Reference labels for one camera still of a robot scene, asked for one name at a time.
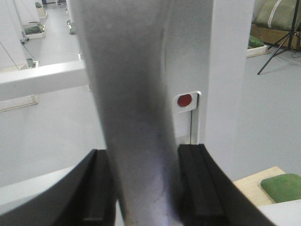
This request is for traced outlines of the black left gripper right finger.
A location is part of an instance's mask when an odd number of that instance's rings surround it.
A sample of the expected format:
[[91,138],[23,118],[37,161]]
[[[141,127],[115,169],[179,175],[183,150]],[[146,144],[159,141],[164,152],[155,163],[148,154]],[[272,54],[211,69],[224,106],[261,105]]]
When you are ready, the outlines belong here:
[[204,144],[179,145],[178,157],[184,225],[273,225],[220,169]]

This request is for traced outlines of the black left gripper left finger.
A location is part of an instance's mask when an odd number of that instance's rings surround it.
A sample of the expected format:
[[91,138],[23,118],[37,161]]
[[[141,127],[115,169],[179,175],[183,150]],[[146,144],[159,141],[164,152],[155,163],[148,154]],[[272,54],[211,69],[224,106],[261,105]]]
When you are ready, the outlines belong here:
[[92,150],[46,191],[0,216],[2,226],[112,226],[116,195],[105,150]]

